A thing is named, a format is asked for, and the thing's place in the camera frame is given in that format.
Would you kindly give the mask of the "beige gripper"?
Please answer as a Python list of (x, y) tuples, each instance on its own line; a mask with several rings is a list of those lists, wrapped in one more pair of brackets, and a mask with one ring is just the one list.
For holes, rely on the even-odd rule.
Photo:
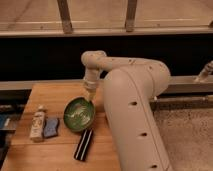
[(86, 99), (87, 101), (92, 101), (95, 96), (95, 92), (89, 92), (89, 91), (95, 91), (98, 87), (100, 79), (100, 71), (96, 69), (86, 69), (85, 75), (83, 78), (83, 85), (87, 92)]

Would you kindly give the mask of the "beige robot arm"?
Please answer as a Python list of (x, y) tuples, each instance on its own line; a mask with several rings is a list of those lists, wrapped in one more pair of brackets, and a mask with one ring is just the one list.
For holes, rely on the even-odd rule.
[(93, 93), (100, 74), (105, 114), (122, 171), (173, 171), (149, 100), (164, 92), (170, 71), (161, 61), (109, 57), (103, 51), (86, 51), (84, 86)]

